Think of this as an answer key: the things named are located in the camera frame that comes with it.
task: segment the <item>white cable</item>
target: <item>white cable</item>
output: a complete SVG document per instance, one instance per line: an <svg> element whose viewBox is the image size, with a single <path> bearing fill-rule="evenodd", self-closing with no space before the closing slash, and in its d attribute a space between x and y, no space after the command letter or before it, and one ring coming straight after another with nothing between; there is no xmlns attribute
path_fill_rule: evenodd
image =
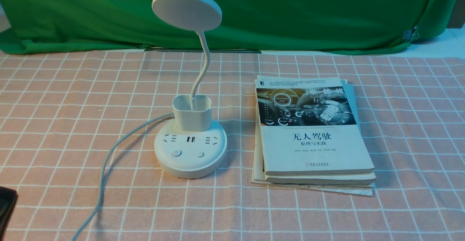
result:
<svg viewBox="0 0 465 241"><path fill-rule="evenodd" d="M128 137L130 137L132 134L138 132L138 130L141 130L143 127L146 127L156 121L159 121L159 120L162 120L164 118L167 118L167 117L171 117L173 116L173 113L169 113L169 114L165 114L165 115L162 115L162 116L159 116L159 117L156 117L154 119L151 119L147 122L145 122L144 124L138 126L137 128L135 128L134 130L132 130L131 132L129 132L128 134L126 134L124 137L122 137L120 140L118 140L118 142L116 142L116 144L111 148L111 150L108 152L108 155L106 156L106 159L105 161L103 162L103 166L102 166L102 171L100 173L100 186L98 188L98 199L97 199L97 204L95 205L95 208L94 210L92 211L92 213L90 214L90 216L87 218L87 220L83 223L83 225L76 231L76 234L73 236L73 241L76 241L79 237L79 235L83 232L84 228L86 228L86 226L90 223L90 221L93 219L93 217L95 216L95 214L97 213L98 211L98 208L100 207L101 203L102 203L102 200L103 200L103 192L105 191L105 186L106 186L106 182L108 181L108 175L110 173L107 173L107 175L105 176L105 167L106 167L106 164L108 163L108 160L110 159L110 156L112 155L113 151L121 144L121 142L123 142L125 139L127 139Z"/></svg>
<svg viewBox="0 0 465 241"><path fill-rule="evenodd" d="M208 49L208 45L206 44L205 34L203 32L196 32L196 33L197 35L199 35L199 38L201 39L202 49L205 54L205 62L204 62L204 66L202 67L201 73L199 74L196 81L194 82L194 85L192 86L191 110L197 110L197 101L195 100L195 93L197 91L197 87L199 87L199 84L202 81L203 76L205 75L208 69L208 65L210 64L210 50Z"/></svg>

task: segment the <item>round lamp head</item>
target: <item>round lamp head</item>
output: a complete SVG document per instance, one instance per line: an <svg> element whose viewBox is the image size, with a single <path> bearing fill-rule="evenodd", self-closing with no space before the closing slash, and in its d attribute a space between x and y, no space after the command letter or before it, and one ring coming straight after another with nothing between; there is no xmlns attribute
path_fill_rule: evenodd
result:
<svg viewBox="0 0 465 241"><path fill-rule="evenodd" d="M158 18L180 29L204 32L221 23L221 9L214 0L153 0Z"/></svg>

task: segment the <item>round power strip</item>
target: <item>round power strip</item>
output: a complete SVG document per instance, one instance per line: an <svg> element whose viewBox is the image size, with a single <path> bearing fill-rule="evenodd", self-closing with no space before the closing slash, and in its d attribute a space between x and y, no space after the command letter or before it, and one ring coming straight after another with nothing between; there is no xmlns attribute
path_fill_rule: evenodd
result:
<svg viewBox="0 0 465 241"><path fill-rule="evenodd" d="M212 121L209 130L180 130L172 120L158 132L155 155L161 168L174 177L195 179L214 172L225 160L227 137L221 125Z"/></svg>

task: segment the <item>grid pattern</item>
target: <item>grid pattern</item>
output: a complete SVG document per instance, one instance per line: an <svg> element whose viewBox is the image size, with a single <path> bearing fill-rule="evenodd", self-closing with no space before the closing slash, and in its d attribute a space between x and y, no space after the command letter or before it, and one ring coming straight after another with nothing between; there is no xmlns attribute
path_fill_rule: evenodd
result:
<svg viewBox="0 0 465 241"><path fill-rule="evenodd" d="M80 240L465 240L465 64L457 58L212 54L199 87L228 156L198 180L160 169L160 125L115 152L104 208ZM0 185L20 198L6 240L70 240L125 133L189 94L202 54L0 54ZM251 184L254 79L354 84L374 197Z"/></svg>

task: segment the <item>green cloth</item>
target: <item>green cloth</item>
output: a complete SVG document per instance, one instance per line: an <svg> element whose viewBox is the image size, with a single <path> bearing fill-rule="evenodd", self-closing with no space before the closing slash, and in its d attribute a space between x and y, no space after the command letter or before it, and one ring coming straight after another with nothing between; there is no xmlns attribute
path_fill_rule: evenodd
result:
<svg viewBox="0 0 465 241"><path fill-rule="evenodd" d="M12 28L0 34L8 54L93 49L201 49L194 32L163 23L152 0L0 0ZM211 49L322 50L385 54L407 48L404 32L441 34L455 0L215 0L221 26Z"/></svg>

